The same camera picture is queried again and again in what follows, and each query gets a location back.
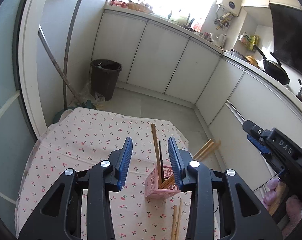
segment pink tablecloth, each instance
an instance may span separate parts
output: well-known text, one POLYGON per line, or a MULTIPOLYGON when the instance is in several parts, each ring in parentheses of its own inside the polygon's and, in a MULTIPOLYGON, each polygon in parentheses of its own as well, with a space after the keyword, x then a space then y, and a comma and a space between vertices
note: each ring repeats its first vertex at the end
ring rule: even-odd
MULTIPOLYGON (((169 121, 128 117, 98 110, 77 108, 57 125, 50 126, 35 145, 22 179, 16 208, 16 231, 46 191, 67 168, 90 169, 120 149, 125 138, 133 140, 133 152, 125 186, 110 192, 112 220, 116 239, 170 239, 173 205, 183 202, 179 239, 184 239, 189 217, 190 192, 166 200, 144 197, 145 178, 156 158, 151 132, 155 123, 162 142, 164 164, 170 165, 167 141, 174 136, 178 147, 188 149, 186 138, 169 121)), ((86 192, 83 193, 82 238, 86 239, 86 192)))

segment trash can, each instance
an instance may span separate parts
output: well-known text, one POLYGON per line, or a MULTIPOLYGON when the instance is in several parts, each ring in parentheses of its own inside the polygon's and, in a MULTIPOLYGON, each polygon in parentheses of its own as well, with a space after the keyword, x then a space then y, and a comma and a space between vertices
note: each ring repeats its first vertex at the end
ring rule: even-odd
POLYGON ((108 59, 96 59, 91 62, 91 67, 91 95, 99 93, 106 101, 110 100, 122 65, 108 59))

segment triangular cutout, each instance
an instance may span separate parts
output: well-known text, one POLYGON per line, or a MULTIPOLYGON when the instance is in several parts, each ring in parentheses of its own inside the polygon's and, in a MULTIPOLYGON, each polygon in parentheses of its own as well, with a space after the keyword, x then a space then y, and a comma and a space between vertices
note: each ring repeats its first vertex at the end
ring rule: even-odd
POLYGON ((259 209, 253 203, 251 198, 246 194, 240 184, 235 185, 236 192, 238 193, 238 198, 240 201, 241 214, 244 217, 249 217, 253 215, 257 215, 259 213, 259 209))
POLYGON ((64 184, 60 184, 60 186, 53 193, 51 198, 48 200, 48 202, 44 205, 43 209, 41 210, 41 213, 43 215, 58 217, 63 190, 64 190, 64 184))

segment floor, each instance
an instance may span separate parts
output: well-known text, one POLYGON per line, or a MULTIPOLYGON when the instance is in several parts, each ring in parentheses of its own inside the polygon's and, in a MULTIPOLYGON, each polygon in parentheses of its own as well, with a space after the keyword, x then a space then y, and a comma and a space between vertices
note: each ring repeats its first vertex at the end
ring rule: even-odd
MULTIPOLYGON (((208 141, 193 109, 162 99, 116 87, 112 99, 98 109, 134 117, 168 120, 188 139, 192 155, 208 141)), ((211 169, 221 170, 214 154, 203 163, 211 169)))

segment baseboard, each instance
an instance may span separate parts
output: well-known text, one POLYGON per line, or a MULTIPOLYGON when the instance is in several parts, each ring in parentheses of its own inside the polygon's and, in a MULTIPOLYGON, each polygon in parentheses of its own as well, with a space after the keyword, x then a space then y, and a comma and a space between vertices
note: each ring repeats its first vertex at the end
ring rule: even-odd
MULTIPOLYGON (((204 132, 205 132, 205 134, 206 134, 206 136, 207 136, 209 139, 212 138, 212 139, 215 141, 215 139, 214 139, 212 133, 210 132, 210 130, 209 130, 209 128, 208 128, 208 126, 207 126, 207 124, 206 124, 204 118, 202 117, 202 115, 201 115, 199 109, 198 109, 196 106, 195 106, 195 108, 194 108, 194 112, 195 112, 196 116, 198 117, 198 119, 199 119, 199 121, 200 121, 200 123, 201 123, 201 125, 202 125, 202 127, 203 127, 203 130, 204 130, 204 132)), ((215 153, 215 156, 217 157, 217 160, 218 160, 218 163, 219 163, 219 165, 220 165, 221 170, 222 170, 222 171, 225 171, 225 170, 227 169, 227 166, 226 166, 226 163, 225 163, 224 160, 223 160, 223 157, 222 157, 222 155, 221 155, 221 152, 219 151, 219 149, 217 149, 217 150, 214 151, 214 153, 215 153)))
POLYGON ((124 82, 121 82, 121 81, 118 81, 116 83, 116 87, 123 88, 123 89, 126 89, 126 90, 130 90, 130 91, 133 91, 133 92, 137 92, 137 93, 140 93, 140 94, 144 94, 144 95, 147 95, 147 96, 159 98, 159 99, 169 101, 169 102, 172 102, 172 103, 176 103, 178 105, 186 106, 186 107, 189 107, 189 108, 192 108, 192 109, 195 108, 195 105, 188 102, 188 101, 185 101, 185 100, 182 100, 182 99, 179 99, 179 98, 175 98, 175 97, 172 97, 172 96, 169 96, 169 95, 165 95, 165 94, 162 94, 160 92, 153 91, 153 90, 150 90, 150 89, 146 89, 146 88, 138 87, 138 86, 135 86, 135 85, 127 84, 127 83, 124 83, 124 82))

